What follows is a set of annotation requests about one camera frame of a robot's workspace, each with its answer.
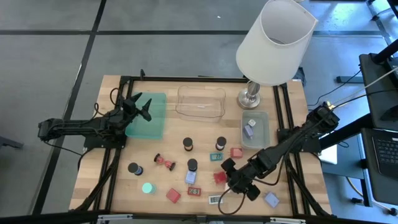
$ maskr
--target transparent bin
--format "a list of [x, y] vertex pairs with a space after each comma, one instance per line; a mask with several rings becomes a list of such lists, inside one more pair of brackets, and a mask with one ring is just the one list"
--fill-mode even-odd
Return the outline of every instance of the transparent bin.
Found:
[[222, 88], [181, 86], [175, 110], [181, 119], [218, 122], [225, 114], [225, 96]]
[[[243, 128], [253, 119], [256, 125], [252, 128], [253, 137], [249, 139], [244, 133]], [[265, 111], [244, 110], [241, 120], [241, 145], [244, 149], [265, 149], [269, 146], [269, 120]]]
[[149, 106], [151, 121], [146, 121], [141, 115], [136, 116], [125, 130], [126, 136], [139, 139], [162, 139], [164, 121], [166, 117], [166, 94], [143, 92], [137, 100], [136, 106], [141, 109], [149, 99], [152, 99]]

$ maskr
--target mint green cylinder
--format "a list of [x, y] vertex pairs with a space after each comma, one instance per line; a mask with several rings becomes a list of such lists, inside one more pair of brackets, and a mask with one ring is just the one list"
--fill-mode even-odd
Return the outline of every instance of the mint green cylinder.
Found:
[[145, 194], [153, 194], [156, 192], [156, 186], [151, 183], [144, 183], [144, 185], [142, 186], [142, 192], [144, 192]]

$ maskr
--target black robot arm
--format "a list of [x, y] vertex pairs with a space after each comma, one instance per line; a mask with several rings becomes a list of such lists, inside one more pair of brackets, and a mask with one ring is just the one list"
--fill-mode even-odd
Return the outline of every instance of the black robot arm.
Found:
[[123, 100], [119, 108], [107, 112], [102, 117], [89, 120], [48, 119], [39, 123], [38, 137], [42, 141], [49, 141], [61, 136], [82, 135], [84, 137], [100, 137], [107, 142], [117, 142], [124, 137], [124, 129], [141, 115], [145, 120], [152, 118], [148, 112], [151, 100], [141, 110], [136, 107], [136, 101], [142, 93], [138, 93]]
[[252, 184], [254, 178], [265, 178], [276, 169], [282, 157], [290, 152], [301, 151], [308, 140], [334, 130], [339, 120], [327, 106], [319, 106], [307, 115], [307, 120], [301, 127], [292, 130], [288, 138], [276, 146], [261, 149], [242, 168], [235, 169], [235, 162], [231, 158], [225, 160], [221, 167], [228, 176], [228, 186], [233, 192], [244, 193], [250, 200], [255, 200], [260, 190]]

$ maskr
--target keyboard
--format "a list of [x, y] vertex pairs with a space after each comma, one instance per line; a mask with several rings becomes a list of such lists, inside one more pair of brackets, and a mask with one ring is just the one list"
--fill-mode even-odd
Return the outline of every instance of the keyboard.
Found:
[[381, 174], [398, 179], [398, 138], [388, 135], [373, 137], [377, 164]]

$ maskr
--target silver lamp base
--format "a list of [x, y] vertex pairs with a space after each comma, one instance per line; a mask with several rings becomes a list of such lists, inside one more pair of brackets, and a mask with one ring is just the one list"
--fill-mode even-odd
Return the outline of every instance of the silver lamp base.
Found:
[[251, 110], [260, 104], [260, 85], [255, 82], [249, 82], [248, 87], [238, 94], [238, 105], [244, 110]]

